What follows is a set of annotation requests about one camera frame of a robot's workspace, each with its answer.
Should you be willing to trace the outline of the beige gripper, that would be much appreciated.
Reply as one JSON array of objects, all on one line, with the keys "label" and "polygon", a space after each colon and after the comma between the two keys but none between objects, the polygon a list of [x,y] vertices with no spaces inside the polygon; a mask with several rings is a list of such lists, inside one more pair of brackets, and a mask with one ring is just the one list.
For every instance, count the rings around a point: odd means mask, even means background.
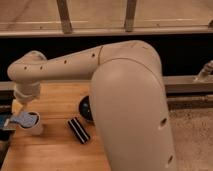
[{"label": "beige gripper", "polygon": [[15,84],[14,96],[21,104],[27,104],[40,96],[41,86],[39,83]]}]

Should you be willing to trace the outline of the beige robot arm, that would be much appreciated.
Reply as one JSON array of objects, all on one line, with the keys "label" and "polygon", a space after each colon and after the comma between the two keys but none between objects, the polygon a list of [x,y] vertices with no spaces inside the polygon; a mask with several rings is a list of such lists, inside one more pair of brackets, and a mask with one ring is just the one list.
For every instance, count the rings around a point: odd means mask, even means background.
[{"label": "beige robot arm", "polygon": [[150,44],[123,41],[55,59],[30,51],[7,74],[22,104],[39,96],[43,80],[88,79],[111,171],[177,171],[161,60]]}]

